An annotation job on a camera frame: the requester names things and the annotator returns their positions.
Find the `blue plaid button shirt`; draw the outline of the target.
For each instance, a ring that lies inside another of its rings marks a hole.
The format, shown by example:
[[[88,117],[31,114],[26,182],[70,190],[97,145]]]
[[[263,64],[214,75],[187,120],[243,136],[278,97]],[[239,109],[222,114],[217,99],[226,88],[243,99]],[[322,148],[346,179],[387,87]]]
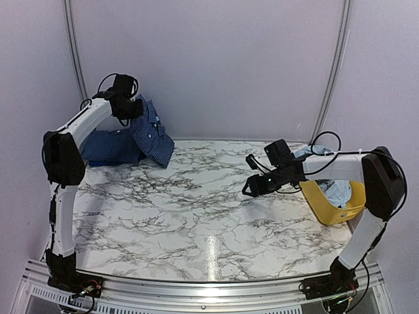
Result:
[[[130,133],[139,150],[159,166],[167,168],[175,143],[166,133],[152,100],[145,100],[139,94],[136,100],[143,103],[143,114],[130,121]]]

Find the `light blue garment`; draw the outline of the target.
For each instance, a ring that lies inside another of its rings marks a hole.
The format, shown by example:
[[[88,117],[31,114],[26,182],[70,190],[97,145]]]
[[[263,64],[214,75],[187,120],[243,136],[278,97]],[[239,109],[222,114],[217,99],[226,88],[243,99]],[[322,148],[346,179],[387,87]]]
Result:
[[[293,154],[296,158],[310,155],[314,152],[315,154],[324,155],[327,152],[332,152],[331,149],[324,147],[323,145],[308,145]],[[345,209],[347,203],[352,197],[352,187],[349,181],[345,180],[316,180],[316,184],[323,192],[330,204],[335,207]]]

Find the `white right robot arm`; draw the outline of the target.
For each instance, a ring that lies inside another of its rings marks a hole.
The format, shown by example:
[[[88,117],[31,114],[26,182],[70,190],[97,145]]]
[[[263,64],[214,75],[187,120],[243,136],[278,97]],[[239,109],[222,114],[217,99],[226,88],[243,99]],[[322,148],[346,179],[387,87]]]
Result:
[[[260,175],[250,176],[242,194],[252,198],[300,184],[318,220],[335,224],[360,215],[350,241],[330,267],[324,287],[338,293],[380,241],[387,223],[407,198],[407,180],[389,149],[379,146],[358,152],[291,152],[281,139],[264,148],[272,165],[263,167],[250,154],[246,162]]]

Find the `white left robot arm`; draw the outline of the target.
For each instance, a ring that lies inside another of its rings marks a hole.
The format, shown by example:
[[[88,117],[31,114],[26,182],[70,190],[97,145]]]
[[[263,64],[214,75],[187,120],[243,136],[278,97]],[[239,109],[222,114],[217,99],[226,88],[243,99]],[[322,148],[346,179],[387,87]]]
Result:
[[[118,73],[113,73],[112,77],[114,82],[110,88],[98,90],[84,100],[80,111],[69,122],[43,136],[41,159],[50,184],[51,226],[46,264],[50,272],[48,284],[52,287],[76,291],[85,283],[99,283],[76,269],[73,210],[86,169],[80,148],[106,118],[113,116],[120,121],[129,121],[143,114],[142,102],[134,98],[139,88],[137,79]]]

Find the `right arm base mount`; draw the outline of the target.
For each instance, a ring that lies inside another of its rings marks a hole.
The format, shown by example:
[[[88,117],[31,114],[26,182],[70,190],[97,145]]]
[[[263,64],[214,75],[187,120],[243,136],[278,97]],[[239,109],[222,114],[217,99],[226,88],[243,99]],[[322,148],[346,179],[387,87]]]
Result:
[[[331,275],[310,277],[303,279],[299,285],[299,291],[307,300],[323,298],[357,290],[359,283],[356,277],[349,278],[347,282],[332,282]]]

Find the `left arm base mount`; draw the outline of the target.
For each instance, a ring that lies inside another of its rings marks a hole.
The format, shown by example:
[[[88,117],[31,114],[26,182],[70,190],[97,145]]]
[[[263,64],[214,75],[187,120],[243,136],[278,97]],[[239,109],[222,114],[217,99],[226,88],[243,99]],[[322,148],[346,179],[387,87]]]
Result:
[[[50,276],[48,286],[71,292],[74,297],[91,296],[99,298],[103,289],[104,278],[95,275],[79,274],[75,282],[65,282]]]

